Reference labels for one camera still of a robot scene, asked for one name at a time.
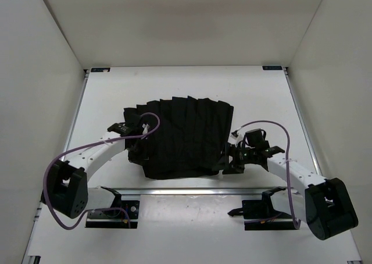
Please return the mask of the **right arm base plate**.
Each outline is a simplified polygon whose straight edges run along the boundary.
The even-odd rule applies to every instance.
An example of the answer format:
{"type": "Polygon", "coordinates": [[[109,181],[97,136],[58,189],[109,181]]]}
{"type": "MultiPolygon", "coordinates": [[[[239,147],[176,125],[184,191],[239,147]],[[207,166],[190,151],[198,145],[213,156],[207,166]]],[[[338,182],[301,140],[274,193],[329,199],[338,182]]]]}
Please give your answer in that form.
{"type": "Polygon", "coordinates": [[[241,206],[227,212],[229,217],[241,217],[245,231],[296,230],[289,214],[279,212],[264,202],[261,196],[244,196],[241,206]]]}

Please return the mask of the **black pleated skirt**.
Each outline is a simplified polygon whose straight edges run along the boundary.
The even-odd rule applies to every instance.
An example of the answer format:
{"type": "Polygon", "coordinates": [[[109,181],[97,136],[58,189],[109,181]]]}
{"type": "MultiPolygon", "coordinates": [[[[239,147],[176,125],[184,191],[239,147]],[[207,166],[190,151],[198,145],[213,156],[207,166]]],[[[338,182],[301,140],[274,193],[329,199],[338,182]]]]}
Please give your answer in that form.
{"type": "Polygon", "coordinates": [[[127,124],[139,121],[156,131],[126,143],[128,159],[154,180],[216,176],[234,107],[209,98],[172,97],[124,108],[127,124]]]}

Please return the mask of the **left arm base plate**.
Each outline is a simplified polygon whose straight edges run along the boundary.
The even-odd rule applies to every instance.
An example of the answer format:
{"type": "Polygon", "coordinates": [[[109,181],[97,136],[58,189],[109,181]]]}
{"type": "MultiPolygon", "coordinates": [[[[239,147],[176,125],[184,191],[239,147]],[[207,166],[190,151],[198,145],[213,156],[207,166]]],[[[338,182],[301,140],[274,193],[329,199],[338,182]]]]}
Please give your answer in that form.
{"type": "Polygon", "coordinates": [[[139,200],[122,200],[120,210],[95,211],[87,215],[85,227],[89,229],[136,229],[140,212],[139,200]]]}

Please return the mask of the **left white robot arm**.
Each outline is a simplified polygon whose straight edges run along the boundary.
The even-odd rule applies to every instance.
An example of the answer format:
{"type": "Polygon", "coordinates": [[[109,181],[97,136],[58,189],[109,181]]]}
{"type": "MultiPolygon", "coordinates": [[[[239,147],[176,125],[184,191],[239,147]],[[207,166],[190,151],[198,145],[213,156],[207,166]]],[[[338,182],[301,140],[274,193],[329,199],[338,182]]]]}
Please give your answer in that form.
{"type": "Polygon", "coordinates": [[[65,225],[59,214],[78,222],[88,212],[105,212],[108,216],[122,212],[128,216],[117,191],[104,186],[90,188],[88,182],[103,165],[127,149],[128,140],[146,139],[159,126],[158,115],[144,113],[136,116],[134,123],[114,123],[97,142],[65,151],[52,160],[44,173],[41,200],[60,227],[74,228],[65,225]]]}

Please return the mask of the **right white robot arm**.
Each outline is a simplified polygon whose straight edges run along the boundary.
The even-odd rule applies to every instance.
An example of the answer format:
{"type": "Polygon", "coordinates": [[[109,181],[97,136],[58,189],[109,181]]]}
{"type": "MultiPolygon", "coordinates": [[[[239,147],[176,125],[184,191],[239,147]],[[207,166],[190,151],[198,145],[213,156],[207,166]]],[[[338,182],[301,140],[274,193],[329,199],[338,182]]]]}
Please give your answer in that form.
{"type": "Polygon", "coordinates": [[[270,146],[262,129],[236,131],[214,167],[223,174],[242,174],[246,165],[259,165],[286,182],[285,187],[263,191],[261,198],[243,201],[228,215],[243,216],[248,228],[265,229],[265,223],[276,218],[294,218],[296,229],[306,223],[319,240],[343,233],[358,226],[359,221],[344,182],[328,179],[290,159],[286,151],[270,146]]]}

